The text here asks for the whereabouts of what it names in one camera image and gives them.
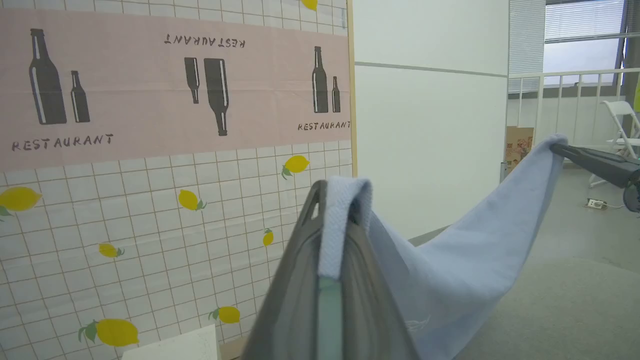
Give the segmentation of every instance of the blue cloth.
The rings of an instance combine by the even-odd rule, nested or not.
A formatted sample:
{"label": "blue cloth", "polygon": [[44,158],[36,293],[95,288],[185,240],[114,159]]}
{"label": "blue cloth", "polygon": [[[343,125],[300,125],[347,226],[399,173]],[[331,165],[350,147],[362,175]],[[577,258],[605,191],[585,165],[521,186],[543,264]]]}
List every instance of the blue cloth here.
{"label": "blue cloth", "polygon": [[368,180],[330,178],[319,274],[339,278],[348,209],[358,204],[420,358],[453,359],[512,287],[529,255],[562,169],[563,158],[549,149],[553,143],[567,141],[562,135],[547,138],[487,198],[420,247],[371,211]]}

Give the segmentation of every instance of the cardboard box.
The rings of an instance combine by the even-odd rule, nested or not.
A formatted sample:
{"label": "cardboard box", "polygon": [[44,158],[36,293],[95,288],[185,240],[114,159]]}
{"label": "cardboard box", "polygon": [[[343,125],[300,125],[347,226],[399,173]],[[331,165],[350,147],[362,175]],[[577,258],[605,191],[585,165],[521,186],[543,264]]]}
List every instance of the cardboard box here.
{"label": "cardboard box", "polygon": [[507,127],[507,174],[531,152],[533,127]]}

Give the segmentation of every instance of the bottle illustration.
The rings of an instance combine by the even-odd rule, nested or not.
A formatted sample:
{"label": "bottle illustration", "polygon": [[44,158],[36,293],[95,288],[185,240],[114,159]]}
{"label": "bottle illustration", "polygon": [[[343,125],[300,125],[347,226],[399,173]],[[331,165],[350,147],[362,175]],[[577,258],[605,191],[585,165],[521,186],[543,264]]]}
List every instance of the bottle illustration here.
{"label": "bottle illustration", "polygon": [[184,58],[184,70],[187,73],[187,85],[191,89],[193,103],[198,104],[198,88],[200,88],[200,73],[198,72],[198,59]]}
{"label": "bottle illustration", "polygon": [[216,114],[218,135],[227,135],[227,109],[229,108],[229,94],[227,88],[227,70],[224,59],[204,60],[205,79],[207,80],[207,95],[209,106]]}
{"label": "bottle illustration", "polygon": [[314,113],[328,113],[329,91],[326,87],[326,72],[322,66],[322,49],[319,46],[316,46],[316,59],[311,82],[314,94]]}
{"label": "bottle illustration", "polygon": [[333,99],[333,112],[340,112],[340,89],[338,89],[338,77],[333,77],[333,90],[331,90],[331,96]]}
{"label": "bottle illustration", "polygon": [[42,125],[65,124],[65,102],[60,86],[58,70],[53,65],[44,42],[42,29],[31,29],[33,60],[29,66],[31,91],[36,103],[38,120]]}
{"label": "bottle illustration", "polygon": [[71,71],[73,87],[71,88],[71,103],[74,108],[74,117],[76,122],[89,122],[89,105],[86,102],[86,92],[80,84],[80,75],[78,71]]}

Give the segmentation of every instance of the yellow lemon print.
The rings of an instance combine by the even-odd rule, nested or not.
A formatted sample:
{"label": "yellow lemon print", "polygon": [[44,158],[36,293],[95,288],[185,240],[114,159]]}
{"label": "yellow lemon print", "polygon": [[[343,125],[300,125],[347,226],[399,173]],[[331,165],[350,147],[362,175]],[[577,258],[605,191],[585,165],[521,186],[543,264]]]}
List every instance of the yellow lemon print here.
{"label": "yellow lemon print", "polygon": [[273,231],[271,229],[266,229],[264,231],[264,237],[262,238],[262,243],[264,246],[269,246],[273,243]]}
{"label": "yellow lemon print", "polygon": [[212,317],[216,320],[220,317],[223,323],[236,323],[240,322],[240,311],[233,306],[223,306],[211,311],[209,319],[211,320]]}
{"label": "yellow lemon print", "polygon": [[309,160],[302,155],[292,156],[289,160],[287,160],[284,165],[282,165],[282,177],[284,175],[292,176],[292,172],[303,172],[307,166],[309,165]]}
{"label": "yellow lemon print", "polygon": [[178,201],[183,208],[191,211],[202,210],[207,207],[207,204],[203,203],[202,199],[198,201],[198,197],[196,196],[196,194],[189,190],[180,190]]}
{"label": "yellow lemon print", "polygon": [[107,258],[117,258],[118,256],[124,255],[124,250],[116,249],[110,243],[101,243],[100,253]]}
{"label": "yellow lemon print", "polygon": [[94,320],[78,330],[78,341],[82,341],[83,333],[93,343],[97,335],[100,341],[112,347],[125,347],[140,342],[138,329],[123,319],[102,319],[100,322]]}
{"label": "yellow lemon print", "polygon": [[9,188],[0,194],[0,217],[13,216],[11,211],[25,211],[35,206],[42,194],[36,193],[33,189],[17,186]]}
{"label": "yellow lemon print", "polygon": [[317,11],[318,0],[301,0],[301,1],[307,8],[310,8],[315,12]]}

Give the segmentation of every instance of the white partition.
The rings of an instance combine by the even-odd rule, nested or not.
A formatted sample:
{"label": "white partition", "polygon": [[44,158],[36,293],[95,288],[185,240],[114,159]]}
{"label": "white partition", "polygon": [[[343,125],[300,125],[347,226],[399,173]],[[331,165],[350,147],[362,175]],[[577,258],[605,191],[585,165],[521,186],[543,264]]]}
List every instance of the white partition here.
{"label": "white partition", "polygon": [[354,0],[358,175],[403,236],[449,225],[500,181],[508,0]]}

